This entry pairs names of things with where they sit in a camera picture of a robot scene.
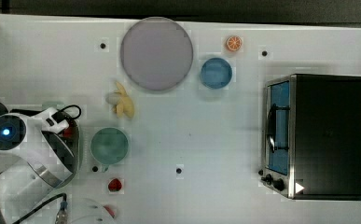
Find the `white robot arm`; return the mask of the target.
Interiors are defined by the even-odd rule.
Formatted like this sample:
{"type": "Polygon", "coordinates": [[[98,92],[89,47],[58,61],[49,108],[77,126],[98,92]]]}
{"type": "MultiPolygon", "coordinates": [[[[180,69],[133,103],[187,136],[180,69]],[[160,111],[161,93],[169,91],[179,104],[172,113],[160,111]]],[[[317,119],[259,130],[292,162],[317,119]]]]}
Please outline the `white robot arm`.
{"type": "Polygon", "coordinates": [[[76,155],[61,138],[70,117],[49,107],[32,116],[0,116],[0,153],[20,160],[0,172],[0,224],[22,222],[76,172],[76,155]]]}

